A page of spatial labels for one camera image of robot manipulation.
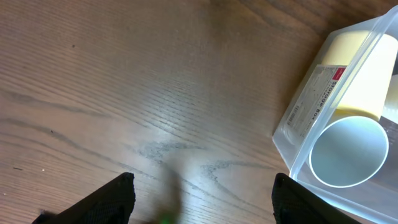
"plastic container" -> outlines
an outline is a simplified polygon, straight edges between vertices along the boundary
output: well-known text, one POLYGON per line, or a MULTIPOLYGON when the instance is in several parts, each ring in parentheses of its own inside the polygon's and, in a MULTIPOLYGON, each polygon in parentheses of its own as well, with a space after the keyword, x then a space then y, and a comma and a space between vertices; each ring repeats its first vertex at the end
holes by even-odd
MULTIPOLYGON (((377 176, 376 174, 375 177, 357 186, 337 189, 319 182, 305 162, 311 148, 331 118, 352 79, 383 34, 389 34, 398 39, 398 6, 393 7, 381 17, 332 32, 322 45, 305 78, 298 87, 274 133, 273 141, 289 168, 290 177, 323 200, 335 207, 376 223, 398 223, 398 180, 391 178, 398 176, 398 165, 382 167, 379 172, 383 171, 384 174, 387 172, 387 175, 377 176), (295 109, 295 104, 304 86, 310 79, 315 67, 321 64, 333 39, 342 32, 354 30, 368 30, 369 35, 363 41, 350 64, 345 68, 343 76, 335 86, 334 91, 329 95, 322 110, 317 114, 306 135, 303 138, 293 138, 289 134, 287 127, 288 118, 295 109)), ((396 150, 398 149, 390 148, 387 160, 392 159, 389 157, 395 157, 393 160, 398 160, 396 150)))

